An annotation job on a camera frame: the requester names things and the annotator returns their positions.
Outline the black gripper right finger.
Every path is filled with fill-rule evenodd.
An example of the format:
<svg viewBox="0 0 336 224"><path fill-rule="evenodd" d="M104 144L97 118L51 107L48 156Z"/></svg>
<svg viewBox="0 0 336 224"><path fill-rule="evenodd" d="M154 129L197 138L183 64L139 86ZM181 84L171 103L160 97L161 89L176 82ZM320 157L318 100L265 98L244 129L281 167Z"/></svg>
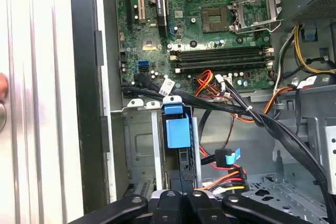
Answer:
<svg viewBox="0 0 336 224"><path fill-rule="evenodd" d="M186 199L188 223L308 223L239 194L228 194L219 202L212 193L195 190Z"/></svg>

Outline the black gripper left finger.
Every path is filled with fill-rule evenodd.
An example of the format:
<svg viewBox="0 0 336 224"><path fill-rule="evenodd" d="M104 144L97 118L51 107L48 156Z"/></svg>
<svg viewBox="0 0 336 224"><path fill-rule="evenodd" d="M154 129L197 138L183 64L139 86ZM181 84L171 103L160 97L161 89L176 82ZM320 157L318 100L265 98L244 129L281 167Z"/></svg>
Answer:
<svg viewBox="0 0 336 224"><path fill-rule="evenodd" d="M151 199L128 195L71 223L180 223L183 196L178 191L157 190Z"/></svg>

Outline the person's hand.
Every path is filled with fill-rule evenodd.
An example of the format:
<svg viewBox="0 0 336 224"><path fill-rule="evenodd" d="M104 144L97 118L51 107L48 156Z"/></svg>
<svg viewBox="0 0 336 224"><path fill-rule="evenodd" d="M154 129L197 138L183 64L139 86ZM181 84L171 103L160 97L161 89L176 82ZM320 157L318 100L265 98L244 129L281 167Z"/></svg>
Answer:
<svg viewBox="0 0 336 224"><path fill-rule="evenodd" d="M8 81L3 73L0 73L0 100L6 99L8 94Z"/></svg>

